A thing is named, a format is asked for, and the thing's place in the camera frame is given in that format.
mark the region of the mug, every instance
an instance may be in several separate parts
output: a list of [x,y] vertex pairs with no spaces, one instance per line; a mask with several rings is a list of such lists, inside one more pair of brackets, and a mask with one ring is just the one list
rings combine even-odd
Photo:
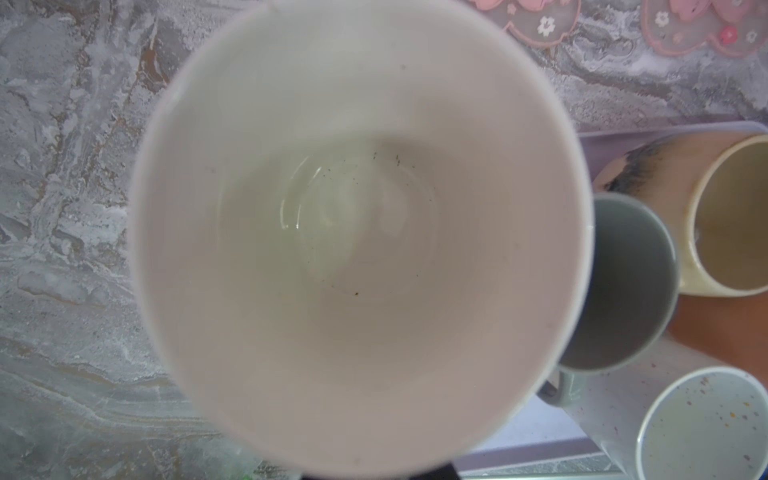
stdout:
[[679,134],[603,169],[596,191],[629,194],[664,221],[680,255],[680,291],[747,296],[768,290],[768,134]]
[[564,409],[633,480],[757,480],[768,465],[768,392],[741,369],[662,337],[585,378]]
[[739,298],[681,295],[667,332],[768,385],[768,292]]
[[562,354],[593,250],[546,77],[445,0],[261,2],[164,93],[129,210],[174,380],[319,478],[426,471],[495,431]]
[[560,358],[558,386],[538,396],[554,406],[579,400],[584,375],[610,372],[646,351],[677,301],[674,242],[659,217],[622,194],[594,196],[594,265],[584,309]]

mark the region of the black handle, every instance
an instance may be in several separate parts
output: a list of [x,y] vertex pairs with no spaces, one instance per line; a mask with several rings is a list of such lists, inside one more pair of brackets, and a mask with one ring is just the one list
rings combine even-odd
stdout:
[[[314,477],[309,477],[307,475],[302,475],[301,480],[319,480],[319,479]],[[458,476],[458,472],[453,467],[453,464],[448,463],[447,465],[443,465],[442,467],[431,470],[430,472],[422,473],[420,475],[414,475],[411,477],[411,480],[462,480],[462,478]]]

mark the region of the mug rim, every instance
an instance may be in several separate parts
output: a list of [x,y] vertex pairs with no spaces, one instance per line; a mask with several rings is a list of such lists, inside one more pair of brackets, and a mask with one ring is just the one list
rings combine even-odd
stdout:
[[[694,371],[688,372],[687,374],[681,376],[658,394],[653,403],[650,404],[650,407],[648,407],[648,411],[643,417],[643,422],[641,423],[640,429],[637,432],[637,439],[635,441],[634,450],[635,468],[637,469],[637,473],[640,476],[638,480],[649,480],[645,475],[643,467],[643,446],[645,434],[650,427],[651,419],[653,418],[656,411],[659,409],[664,400],[666,400],[670,394],[677,389],[678,386],[683,385],[685,382],[698,376],[709,375],[712,373],[726,373],[748,382],[750,385],[754,386],[758,392],[760,392],[763,402],[768,405],[768,390],[766,390],[766,387],[754,376],[742,369],[726,365],[714,365],[695,369]],[[763,464],[759,468],[755,468],[755,473],[757,475],[755,479],[760,478],[766,467],[768,467],[768,455],[765,455]]]
[[[149,184],[147,179],[152,175],[157,166],[157,162],[152,157],[163,138],[167,135],[167,122],[174,114],[175,105],[185,95],[185,91],[190,87],[194,79],[200,74],[205,61],[213,55],[229,51],[233,45],[238,45],[240,37],[247,29],[257,28],[259,24],[267,22],[269,15],[273,14],[272,9],[274,8],[274,5],[270,3],[277,3],[279,5],[280,3],[302,4],[307,2],[308,0],[280,0],[279,2],[266,2],[265,4],[257,5],[243,12],[238,18],[235,18],[223,26],[221,30],[211,35],[185,61],[184,66],[175,75],[169,88],[158,101],[151,120],[147,125],[147,134],[142,140],[134,168],[134,176],[131,181],[129,199],[133,214],[129,215],[127,232],[130,252],[129,266],[131,268],[134,295],[141,311],[142,322],[150,333],[154,351],[160,357],[170,376],[181,387],[185,395],[189,396],[193,404],[200,406],[200,410],[205,412],[206,417],[214,420],[217,428],[224,431],[228,436],[248,445],[252,449],[256,449],[260,454],[268,456],[272,461],[299,469],[306,467],[297,463],[296,460],[300,459],[300,457],[297,458],[296,455],[292,455],[292,452],[270,448],[263,441],[264,437],[254,438],[253,436],[242,434],[237,425],[227,419],[223,413],[216,415],[215,405],[211,401],[196,395],[198,388],[195,385],[197,385],[197,382],[193,376],[183,372],[184,369],[180,367],[178,355],[173,354],[165,341],[161,339],[159,325],[162,323],[162,316],[157,313],[149,301],[152,295],[147,291],[146,279],[149,276],[145,266],[147,263],[147,248],[140,240],[145,236],[144,231],[147,229],[146,225],[144,225],[144,212],[147,209],[146,199]],[[570,158],[567,162],[564,162],[564,166],[567,166],[568,176],[574,181],[574,189],[577,192],[575,200],[579,203],[578,212],[584,221],[584,228],[574,234],[575,237],[580,239],[581,251],[578,252],[577,268],[574,269],[574,287],[571,289],[571,293],[568,294],[572,298],[568,301],[569,309],[567,314],[561,319],[560,331],[552,336],[552,340],[548,344],[552,348],[553,354],[548,358],[542,357],[539,359],[539,362],[544,364],[544,368],[540,368],[541,371],[538,374],[538,378],[535,382],[531,383],[528,391],[523,394],[521,389],[521,395],[508,399],[504,409],[487,415],[487,422],[482,427],[478,427],[474,432],[470,432],[469,435],[464,435],[460,439],[453,439],[449,442],[447,448],[442,449],[443,453],[440,456],[433,455],[432,457],[423,458],[419,455],[414,455],[413,458],[406,459],[405,461],[403,459],[390,458],[389,467],[386,471],[372,471],[364,468],[364,466],[357,469],[346,466],[335,469],[315,468],[311,471],[315,475],[341,478],[350,478],[358,475],[406,475],[439,465],[452,456],[460,454],[462,450],[471,448],[487,438],[512,413],[519,411],[525,405],[547,378],[549,372],[555,367],[559,355],[563,352],[576,326],[589,281],[592,252],[594,250],[594,235],[592,231],[594,226],[594,210],[591,203],[592,195],[588,169],[586,162],[583,161],[583,152],[575,130],[562,103],[554,93],[554,90],[551,89],[550,82],[519,45],[509,41],[507,35],[503,32],[491,28],[487,20],[477,12],[474,12],[468,5],[459,2],[444,2],[443,0],[418,0],[417,2],[412,2],[412,4],[413,6],[410,8],[417,8],[419,10],[428,8],[435,12],[443,12],[445,15],[458,18],[458,22],[468,26],[469,33],[480,38],[478,41],[493,44],[496,48],[503,50],[508,56],[508,63],[516,66],[520,75],[528,77],[533,87],[530,93],[538,97],[543,108],[549,110],[553,126],[558,128],[556,134],[562,139],[564,149],[570,154]]]
[[[701,197],[704,195],[704,191],[707,189],[707,185],[709,184],[710,180],[714,176],[714,174],[717,172],[717,170],[722,166],[728,159],[730,159],[737,151],[742,150],[745,147],[749,147],[753,144],[768,144],[768,134],[755,134],[751,137],[744,138],[743,140],[740,140],[736,142],[735,144],[731,145],[730,147],[723,150],[718,156],[717,159],[707,168],[707,170],[704,172],[704,175],[699,178],[698,182],[696,183],[696,186],[694,188],[693,195],[691,197],[691,200],[689,202],[690,208],[687,209],[687,215],[685,218],[685,229],[687,233],[687,237],[690,239],[695,238],[696,235],[696,212],[699,210],[699,203],[701,202]],[[718,281],[716,278],[712,276],[712,274],[707,270],[707,268],[704,266],[704,264],[701,261],[701,258],[699,257],[699,249],[696,248],[695,243],[692,244],[689,248],[691,256],[693,257],[694,262],[696,263],[696,268],[701,273],[701,276],[707,281],[714,290],[720,290],[721,292],[725,293],[726,296],[750,296],[750,295],[757,295],[758,293],[764,293],[768,292],[768,283],[766,283],[763,286],[759,286],[757,288],[749,289],[749,290],[742,290],[733,288],[728,285],[724,285],[720,281]]]

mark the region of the grey marble surface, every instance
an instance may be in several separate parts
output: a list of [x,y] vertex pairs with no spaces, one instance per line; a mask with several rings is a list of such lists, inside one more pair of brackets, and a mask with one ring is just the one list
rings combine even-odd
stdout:
[[[0,0],[0,478],[295,475],[191,408],[126,265],[147,117],[190,52],[255,3]],[[768,49],[662,58],[639,18],[639,0],[584,0],[570,38],[529,50],[578,130],[768,123]]]

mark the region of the flower pattern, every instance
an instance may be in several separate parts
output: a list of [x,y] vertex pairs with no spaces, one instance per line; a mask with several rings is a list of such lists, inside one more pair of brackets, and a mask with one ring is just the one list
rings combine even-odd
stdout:
[[669,25],[670,13],[669,12],[656,12],[656,25],[664,28]]
[[541,17],[541,20],[538,23],[538,28],[536,29],[536,31],[538,31],[543,36],[548,37],[549,34],[551,34],[554,31],[554,18]]

